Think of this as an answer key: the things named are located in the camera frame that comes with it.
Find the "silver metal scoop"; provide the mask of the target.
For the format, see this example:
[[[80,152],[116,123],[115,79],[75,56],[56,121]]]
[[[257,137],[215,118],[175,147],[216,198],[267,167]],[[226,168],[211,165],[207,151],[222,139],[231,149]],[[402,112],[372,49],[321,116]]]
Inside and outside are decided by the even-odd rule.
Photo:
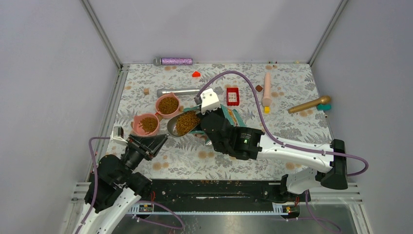
[[[186,111],[171,118],[167,122],[167,132],[172,137],[183,137],[190,133],[201,122],[200,111]]]

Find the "red toy block tray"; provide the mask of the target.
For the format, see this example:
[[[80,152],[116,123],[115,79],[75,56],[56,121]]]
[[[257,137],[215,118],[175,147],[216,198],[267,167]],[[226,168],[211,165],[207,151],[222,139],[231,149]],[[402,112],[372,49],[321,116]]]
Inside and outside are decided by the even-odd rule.
[[[240,96],[238,87],[228,87],[226,89],[226,104],[227,106],[239,106]]]

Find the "brown pet food kibble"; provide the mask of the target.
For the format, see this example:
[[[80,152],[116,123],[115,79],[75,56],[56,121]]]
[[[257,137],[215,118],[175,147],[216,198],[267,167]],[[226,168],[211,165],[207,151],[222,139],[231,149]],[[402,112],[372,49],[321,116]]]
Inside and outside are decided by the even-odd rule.
[[[192,131],[199,123],[200,118],[195,111],[188,111],[178,117],[176,122],[176,131],[178,136],[184,136]]]

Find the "red house-shaped block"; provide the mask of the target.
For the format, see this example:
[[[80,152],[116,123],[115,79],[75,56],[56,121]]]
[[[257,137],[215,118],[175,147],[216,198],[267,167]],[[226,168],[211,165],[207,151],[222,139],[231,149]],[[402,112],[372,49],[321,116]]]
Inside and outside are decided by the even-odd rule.
[[[197,72],[197,71],[195,71],[195,72],[192,73],[192,77],[193,77],[193,78],[198,78],[198,77],[200,77],[200,76],[201,76],[201,74],[200,74],[199,72]]]

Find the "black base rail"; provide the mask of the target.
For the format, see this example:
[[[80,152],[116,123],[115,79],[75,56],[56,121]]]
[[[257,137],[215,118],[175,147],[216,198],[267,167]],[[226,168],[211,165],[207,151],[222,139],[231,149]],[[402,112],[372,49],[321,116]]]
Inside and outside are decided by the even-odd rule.
[[[290,193],[285,184],[285,179],[153,179],[141,200],[157,202],[176,213],[274,212],[274,205],[296,206],[305,201],[304,193]]]

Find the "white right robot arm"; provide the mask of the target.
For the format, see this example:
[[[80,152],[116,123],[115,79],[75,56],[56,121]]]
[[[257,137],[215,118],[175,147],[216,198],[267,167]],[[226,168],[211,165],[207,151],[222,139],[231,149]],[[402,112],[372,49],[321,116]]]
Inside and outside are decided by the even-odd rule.
[[[216,152],[238,160],[275,159],[300,164],[306,168],[293,175],[284,175],[279,188],[281,198],[293,200],[298,194],[315,187],[334,190],[348,188],[347,163],[336,156],[329,144],[284,143],[260,129],[233,126],[222,110],[201,115],[200,128]]]

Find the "purple glitter toy microphone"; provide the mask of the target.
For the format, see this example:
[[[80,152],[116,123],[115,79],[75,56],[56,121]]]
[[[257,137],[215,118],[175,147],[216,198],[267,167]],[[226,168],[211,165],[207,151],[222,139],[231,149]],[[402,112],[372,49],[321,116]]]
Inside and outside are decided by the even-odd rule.
[[[192,65],[193,59],[191,58],[161,58],[156,57],[153,59],[153,64],[155,66],[181,66],[181,65]]]

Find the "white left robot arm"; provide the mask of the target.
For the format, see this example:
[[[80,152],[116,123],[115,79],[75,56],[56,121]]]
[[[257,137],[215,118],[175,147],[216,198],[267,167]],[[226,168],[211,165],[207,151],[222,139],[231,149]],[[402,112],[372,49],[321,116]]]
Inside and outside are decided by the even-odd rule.
[[[93,179],[75,234],[110,234],[133,204],[149,198],[152,180],[135,169],[143,160],[157,156],[168,135],[123,138],[122,134],[112,133],[109,139],[125,145],[125,152],[121,157],[93,159]]]

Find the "gold toy microphone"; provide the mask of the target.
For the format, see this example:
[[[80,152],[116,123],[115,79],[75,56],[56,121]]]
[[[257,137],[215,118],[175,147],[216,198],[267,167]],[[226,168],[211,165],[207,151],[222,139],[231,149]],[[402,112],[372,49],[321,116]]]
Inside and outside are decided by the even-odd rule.
[[[323,104],[323,105],[329,104],[330,102],[331,102],[331,97],[330,96],[321,96],[318,99],[300,104],[298,106],[291,107],[287,111],[288,111],[289,114],[293,114],[293,113],[297,113],[297,112],[307,110],[307,109],[312,108],[312,107],[316,107],[320,104]]]

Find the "silver toy microphone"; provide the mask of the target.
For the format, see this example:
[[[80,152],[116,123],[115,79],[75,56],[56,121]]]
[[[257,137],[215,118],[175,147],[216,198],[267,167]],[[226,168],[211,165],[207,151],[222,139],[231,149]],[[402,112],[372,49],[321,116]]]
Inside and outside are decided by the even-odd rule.
[[[173,93],[176,96],[184,96],[184,95],[195,95],[200,91],[200,89],[196,88],[183,88],[183,89],[158,89],[156,94],[158,97],[163,95]]]

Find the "pink double pet bowl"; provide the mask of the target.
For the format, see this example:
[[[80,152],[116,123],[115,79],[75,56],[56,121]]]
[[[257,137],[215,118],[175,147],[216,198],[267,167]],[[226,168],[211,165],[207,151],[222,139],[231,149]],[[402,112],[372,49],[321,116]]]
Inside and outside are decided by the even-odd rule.
[[[160,111],[159,105],[162,103],[162,107],[166,107],[166,102],[163,101],[167,99],[168,104],[172,104],[172,107],[175,107],[174,112],[169,114],[164,114]],[[145,113],[133,117],[131,123],[131,134],[139,137],[153,137],[159,133],[161,121],[163,119],[171,119],[172,117],[177,116],[183,112],[183,106],[181,105],[180,99],[174,93],[168,93],[162,95],[158,98],[155,103],[155,112],[154,113]]]

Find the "teal block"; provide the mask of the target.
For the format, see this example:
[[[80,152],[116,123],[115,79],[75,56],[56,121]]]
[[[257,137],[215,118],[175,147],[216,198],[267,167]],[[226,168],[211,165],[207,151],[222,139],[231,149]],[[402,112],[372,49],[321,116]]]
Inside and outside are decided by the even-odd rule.
[[[332,109],[331,104],[319,104],[316,106],[318,111],[329,111]]]

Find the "pink toy microphone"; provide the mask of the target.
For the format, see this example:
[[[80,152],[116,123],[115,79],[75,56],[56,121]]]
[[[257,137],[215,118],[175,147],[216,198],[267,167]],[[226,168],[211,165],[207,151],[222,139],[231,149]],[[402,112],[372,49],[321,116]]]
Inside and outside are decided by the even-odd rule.
[[[264,76],[262,105],[263,107],[270,107],[271,103],[271,74],[267,72]]]

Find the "floral patterned table mat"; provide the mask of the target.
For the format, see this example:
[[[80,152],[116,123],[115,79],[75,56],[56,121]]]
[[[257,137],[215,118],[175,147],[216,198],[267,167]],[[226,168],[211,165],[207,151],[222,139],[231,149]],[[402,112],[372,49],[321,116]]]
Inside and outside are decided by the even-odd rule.
[[[226,89],[238,87],[240,104],[235,110],[247,127],[261,129],[258,109],[250,85],[263,85],[264,76],[271,78],[272,103],[270,113],[263,118],[271,133],[286,139],[324,144],[332,140],[325,113],[315,108],[289,114],[288,109],[319,97],[308,64],[195,64],[193,66],[155,66],[131,64],[127,67],[126,82],[116,112],[114,124],[131,133],[134,116],[154,113],[158,89],[201,88],[217,74],[232,70],[240,72],[216,80],[211,88],[222,104]],[[193,78],[193,72],[201,74]],[[143,161],[137,171],[155,179],[248,179],[276,180],[284,174],[303,169],[300,164],[275,159],[237,160],[219,154],[205,140],[194,135],[169,137],[159,154]]]

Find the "brown cube block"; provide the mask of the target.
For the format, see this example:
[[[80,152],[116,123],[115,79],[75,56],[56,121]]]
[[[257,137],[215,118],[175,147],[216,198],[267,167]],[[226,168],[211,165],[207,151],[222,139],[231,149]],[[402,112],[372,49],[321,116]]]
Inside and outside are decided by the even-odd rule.
[[[257,92],[261,92],[261,91],[263,90],[263,87],[260,86],[260,85],[257,85],[257,86],[255,87],[255,89],[256,89]]]

